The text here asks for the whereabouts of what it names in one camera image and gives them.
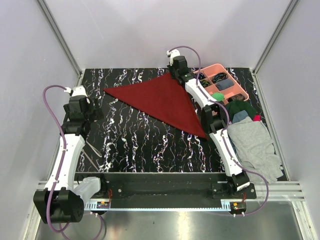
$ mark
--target green ball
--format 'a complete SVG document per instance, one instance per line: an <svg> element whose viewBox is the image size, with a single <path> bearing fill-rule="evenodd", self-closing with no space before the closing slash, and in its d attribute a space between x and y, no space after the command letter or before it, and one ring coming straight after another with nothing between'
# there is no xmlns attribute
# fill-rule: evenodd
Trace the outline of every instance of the green ball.
<svg viewBox="0 0 320 240"><path fill-rule="evenodd" d="M211 95L211 97L213 97L218 102L220 102L223 99L225 99L225 96L221 92L215 92L214 94Z"/></svg>

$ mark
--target triangular red cloth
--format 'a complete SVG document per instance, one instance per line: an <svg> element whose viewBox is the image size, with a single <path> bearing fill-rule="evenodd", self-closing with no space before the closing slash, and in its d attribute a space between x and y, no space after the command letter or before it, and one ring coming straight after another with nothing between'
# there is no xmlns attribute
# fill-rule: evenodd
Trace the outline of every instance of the triangular red cloth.
<svg viewBox="0 0 320 240"><path fill-rule="evenodd" d="M141 83L105 88L104 91L166 124L206 138L188 93L169 73Z"/></svg>

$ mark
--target black marble table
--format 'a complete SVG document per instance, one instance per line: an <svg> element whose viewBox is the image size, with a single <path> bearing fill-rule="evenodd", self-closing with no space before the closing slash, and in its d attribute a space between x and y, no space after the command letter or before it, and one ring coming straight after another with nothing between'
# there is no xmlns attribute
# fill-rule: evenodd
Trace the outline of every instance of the black marble table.
<svg viewBox="0 0 320 240"><path fill-rule="evenodd" d="M227 68L249 94L248 102L265 122L249 68ZM91 125L84 151L99 172L221 172L215 145L169 126L118 99L105 94L113 88L148 81L168 72L166 68L86 69L82 85L99 99L105 118ZM82 153L77 172L97 172Z"/></svg>

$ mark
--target floor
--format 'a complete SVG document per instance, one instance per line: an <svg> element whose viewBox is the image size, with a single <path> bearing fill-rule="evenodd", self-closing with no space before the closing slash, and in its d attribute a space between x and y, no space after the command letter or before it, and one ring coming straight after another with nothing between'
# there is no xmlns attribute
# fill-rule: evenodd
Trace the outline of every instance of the floor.
<svg viewBox="0 0 320 240"><path fill-rule="evenodd" d="M248 211L258 208L250 202ZM109 211L102 215L104 228L100 240L302 240L289 202L268 202L252 216L216 216L214 212ZM69 239L93 239L99 220L84 216L64 231ZM36 240L63 240L40 222Z"/></svg>
<svg viewBox="0 0 320 240"><path fill-rule="evenodd" d="M227 68L249 94L249 102L265 121L249 68ZM86 69L82 84L99 99L105 114L91 125L85 152L99 172L222 172L218 150L208 141L187 134L105 94L104 88L141 83L168 72L167 68ZM97 172L82 153L77 172Z"/></svg>

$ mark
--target dark green cloth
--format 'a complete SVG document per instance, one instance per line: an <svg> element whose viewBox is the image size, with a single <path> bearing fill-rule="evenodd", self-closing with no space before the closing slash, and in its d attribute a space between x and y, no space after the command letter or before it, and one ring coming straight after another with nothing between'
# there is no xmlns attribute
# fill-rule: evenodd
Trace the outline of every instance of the dark green cloth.
<svg viewBox="0 0 320 240"><path fill-rule="evenodd" d="M257 115L257 111L250 105L250 103L241 100L234 100L225 105L228 110L230 121L234 119L234 115L245 110L251 119Z"/></svg>

